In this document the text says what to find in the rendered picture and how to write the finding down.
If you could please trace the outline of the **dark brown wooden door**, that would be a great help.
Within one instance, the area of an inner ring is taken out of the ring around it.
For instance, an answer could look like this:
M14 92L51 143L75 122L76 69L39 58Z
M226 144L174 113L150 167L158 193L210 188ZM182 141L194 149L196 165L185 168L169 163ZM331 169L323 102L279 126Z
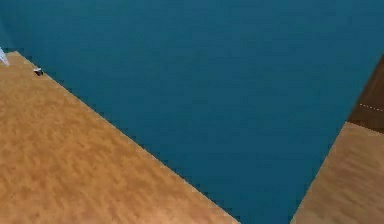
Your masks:
M375 66L347 121L384 134L384 55Z

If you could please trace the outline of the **pale white object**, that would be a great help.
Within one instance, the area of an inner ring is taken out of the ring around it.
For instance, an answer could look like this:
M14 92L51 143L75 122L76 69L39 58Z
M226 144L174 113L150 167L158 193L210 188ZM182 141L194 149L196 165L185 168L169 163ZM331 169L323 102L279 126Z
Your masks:
M6 66L9 66L9 65L10 65L10 63L9 63L9 61L8 61L8 59L7 59L7 56L6 56L4 50L3 50L1 47L0 47L0 61L1 61L4 65L6 65Z

